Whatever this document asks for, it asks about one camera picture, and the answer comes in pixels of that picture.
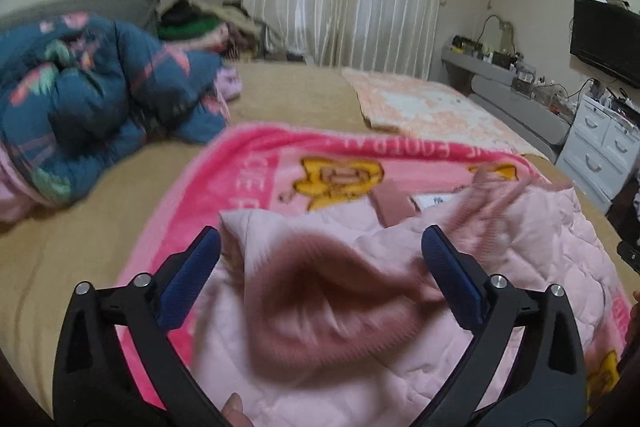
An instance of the television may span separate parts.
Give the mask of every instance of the television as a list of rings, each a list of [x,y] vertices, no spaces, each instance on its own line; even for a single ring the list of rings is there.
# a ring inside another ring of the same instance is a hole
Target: television
[[[599,1],[575,0],[571,54],[640,87],[640,15]]]

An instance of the blue floral comforter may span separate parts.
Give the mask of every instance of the blue floral comforter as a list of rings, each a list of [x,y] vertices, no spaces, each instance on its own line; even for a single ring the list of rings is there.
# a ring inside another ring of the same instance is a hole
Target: blue floral comforter
[[[223,130],[221,67],[95,15],[20,26],[0,34],[0,140],[41,195],[71,204],[152,137],[206,143]]]

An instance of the bed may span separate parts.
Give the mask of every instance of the bed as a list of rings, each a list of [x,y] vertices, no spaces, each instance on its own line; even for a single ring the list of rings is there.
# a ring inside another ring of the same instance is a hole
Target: bed
[[[292,64],[242,64],[242,97],[232,123],[278,120],[344,132],[372,132],[358,97],[339,70]],[[112,285],[156,204],[200,150],[178,142],[146,147],[111,169],[84,201],[39,211],[0,229],[0,349],[30,393],[51,411],[58,333],[76,283]],[[548,160],[527,158],[551,181],[566,177]],[[607,219],[579,194],[586,217],[618,268],[627,293],[637,275],[616,254]]]

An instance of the finger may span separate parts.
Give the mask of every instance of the finger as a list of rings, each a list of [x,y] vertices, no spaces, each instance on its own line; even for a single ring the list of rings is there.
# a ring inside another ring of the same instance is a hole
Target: finger
[[[629,323],[629,327],[626,330],[625,342],[627,344],[631,343],[633,339],[636,337],[636,335],[638,334],[639,330],[640,330],[640,323],[638,323],[638,321],[632,321],[631,323]]]
[[[254,427],[251,420],[242,414],[242,399],[238,393],[233,393],[222,408],[224,416],[233,427]]]
[[[225,416],[230,411],[242,412],[242,398],[238,393],[231,393],[231,396],[222,407],[222,415]]]

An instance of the blue rubber pad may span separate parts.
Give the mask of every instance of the blue rubber pad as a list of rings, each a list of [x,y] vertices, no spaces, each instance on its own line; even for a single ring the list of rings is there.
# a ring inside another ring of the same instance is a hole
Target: blue rubber pad
[[[209,275],[220,259],[220,232],[210,229],[160,296],[156,322],[162,331],[177,330],[187,318]]]
[[[460,327],[476,334],[484,323],[487,306],[483,289],[474,283],[462,266],[462,255],[439,227],[432,226],[424,230],[422,257],[427,268]]]

